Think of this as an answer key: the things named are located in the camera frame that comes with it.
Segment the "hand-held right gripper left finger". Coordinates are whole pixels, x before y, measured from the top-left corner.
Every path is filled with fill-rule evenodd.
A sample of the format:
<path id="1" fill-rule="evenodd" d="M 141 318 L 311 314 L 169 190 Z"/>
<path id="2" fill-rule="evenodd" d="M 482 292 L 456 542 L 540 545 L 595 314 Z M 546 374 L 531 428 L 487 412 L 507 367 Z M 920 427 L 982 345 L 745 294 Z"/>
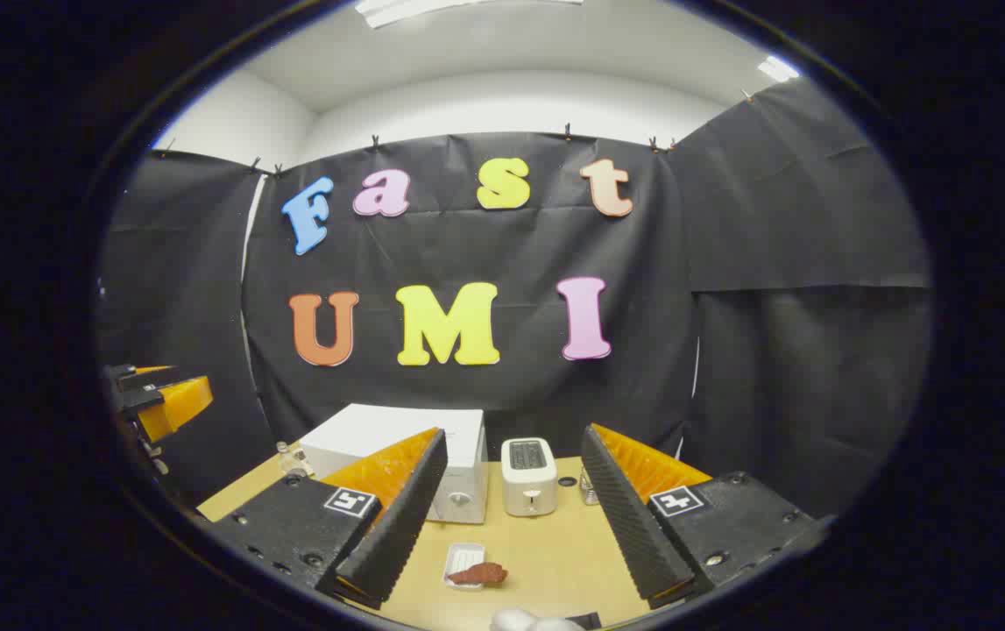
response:
<path id="1" fill-rule="evenodd" d="M 447 464 L 445 431 L 426 428 L 323 479 L 289 472 L 205 528 L 290 590 L 378 608 L 413 554 Z"/>

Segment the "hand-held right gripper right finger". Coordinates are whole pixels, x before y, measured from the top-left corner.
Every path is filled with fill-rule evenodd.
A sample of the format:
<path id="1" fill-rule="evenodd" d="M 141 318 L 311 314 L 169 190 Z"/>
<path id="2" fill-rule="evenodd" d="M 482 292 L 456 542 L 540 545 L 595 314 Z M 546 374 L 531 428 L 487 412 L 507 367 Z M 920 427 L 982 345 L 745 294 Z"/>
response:
<path id="1" fill-rule="evenodd" d="M 747 472 L 707 475 L 592 423 L 582 465 L 627 571 L 653 608 L 699 598 L 822 542 L 814 518 Z"/>

